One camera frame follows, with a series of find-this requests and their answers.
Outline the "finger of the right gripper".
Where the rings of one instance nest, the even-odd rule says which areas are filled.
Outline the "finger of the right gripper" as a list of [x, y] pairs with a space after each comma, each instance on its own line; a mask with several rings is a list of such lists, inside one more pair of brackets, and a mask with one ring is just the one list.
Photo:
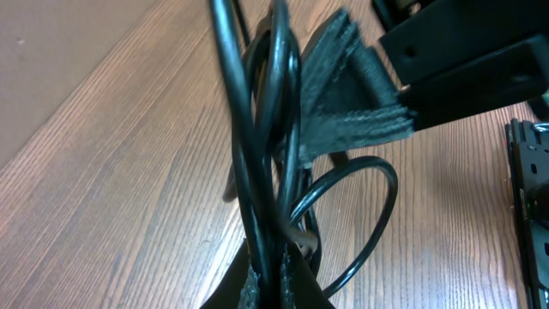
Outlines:
[[308, 164], [320, 155], [393, 142], [413, 132], [402, 106], [303, 117], [299, 161]]
[[311, 36], [302, 58], [302, 113], [401, 107], [375, 48], [364, 45], [356, 21], [338, 9]]

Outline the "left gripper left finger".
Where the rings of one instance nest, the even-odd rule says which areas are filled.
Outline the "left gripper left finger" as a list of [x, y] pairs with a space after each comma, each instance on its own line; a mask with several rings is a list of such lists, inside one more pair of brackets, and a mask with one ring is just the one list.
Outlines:
[[257, 309], [261, 299], [258, 279], [250, 264], [244, 241], [219, 286], [202, 305], [202, 309]]

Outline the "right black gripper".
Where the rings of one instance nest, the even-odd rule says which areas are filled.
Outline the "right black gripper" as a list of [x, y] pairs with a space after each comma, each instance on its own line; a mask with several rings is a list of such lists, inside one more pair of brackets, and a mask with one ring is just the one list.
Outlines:
[[416, 130], [526, 101], [548, 120], [548, 0], [373, 0]]

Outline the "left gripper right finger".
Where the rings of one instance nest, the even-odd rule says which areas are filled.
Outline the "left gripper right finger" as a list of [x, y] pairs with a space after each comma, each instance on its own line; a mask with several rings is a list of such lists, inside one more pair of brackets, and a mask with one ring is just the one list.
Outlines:
[[288, 245], [281, 260], [282, 309], [334, 309], [323, 295], [301, 251], [296, 245]]

